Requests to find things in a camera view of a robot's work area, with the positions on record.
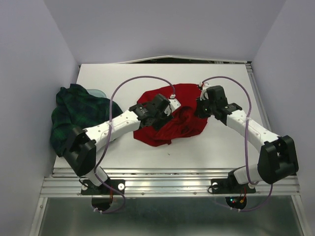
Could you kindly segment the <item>red pleated skirt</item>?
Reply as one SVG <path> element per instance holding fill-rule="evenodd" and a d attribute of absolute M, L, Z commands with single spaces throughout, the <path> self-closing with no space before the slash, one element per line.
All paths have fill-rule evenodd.
<path fill-rule="evenodd" d="M 134 131 L 134 139 L 147 145 L 158 147 L 169 145 L 177 138 L 189 138 L 202 133 L 207 125 L 207 118 L 195 115 L 197 108 L 196 99 L 201 91 L 196 84 L 176 84 L 176 99 L 181 106 L 173 113 L 173 119 L 156 131 L 153 127 L 144 127 Z"/>

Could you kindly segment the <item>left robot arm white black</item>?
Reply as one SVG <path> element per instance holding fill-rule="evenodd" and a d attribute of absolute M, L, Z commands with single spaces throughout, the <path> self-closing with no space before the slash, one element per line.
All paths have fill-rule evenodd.
<path fill-rule="evenodd" d="M 96 154 L 107 151 L 111 141 L 122 135 L 151 126 L 160 130 L 173 119 L 180 102 L 172 95 L 156 95 L 152 101 L 131 106 L 121 115 L 102 124 L 81 129 L 73 128 L 63 147 L 63 158 L 78 177 L 84 177 L 82 195 L 123 195 L 124 180 L 111 180 L 101 168 Z"/>

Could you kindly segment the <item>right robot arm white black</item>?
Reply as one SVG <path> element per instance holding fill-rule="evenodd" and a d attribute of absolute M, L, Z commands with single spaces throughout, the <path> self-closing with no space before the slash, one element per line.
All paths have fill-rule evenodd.
<path fill-rule="evenodd" d="M 200 83 L 199 89 L 196 115 L 199 118 L 214 116 L 243 136 L 245 145 L 251 144 L 259 152 L 257 164 L 246 163 L 230 171 L 226 178 L 212 180 L 213 194 L 239 193 L 244 188 L 254 193 L 255 189 L 249 187 L 251 183 L 273 184 L 298 172 L 295 143 L 290 136 L 279 136 L 267 130 L 248 117 L 239 105 L 228 103 L 223 87 Z"/>

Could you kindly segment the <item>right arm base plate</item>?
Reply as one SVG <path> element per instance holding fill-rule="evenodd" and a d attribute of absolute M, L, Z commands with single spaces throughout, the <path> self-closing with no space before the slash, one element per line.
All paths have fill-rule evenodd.
<path fill-rule="evenodd" d="M 229 194 L 229 195 L 240 195 L 240 194 L 254 194 L 256 193 L 255 188 L 250 188 L 248 184 L 239 184 L 238 182 L 230 182 L 227 178 L 215 178 L 211 180 L 211 184 L 207 191 L 210 194 Z"/>

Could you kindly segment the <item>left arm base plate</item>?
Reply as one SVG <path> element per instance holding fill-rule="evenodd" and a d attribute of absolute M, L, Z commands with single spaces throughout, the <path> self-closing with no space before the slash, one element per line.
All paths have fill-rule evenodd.
<path fill-rule="evenodd" d="M 109 189 L 105 185 L 95 186 L 88 179 L 79 179 L 81 183 L 81 195 L 91 196 L 91 195 L 118 195 L 115 191 Z M 115 189 L 116 191 L 124 194 L 125 193 L 125 180 L 123 179 L 108 179 L 105 182 L 108 186 Z"/>

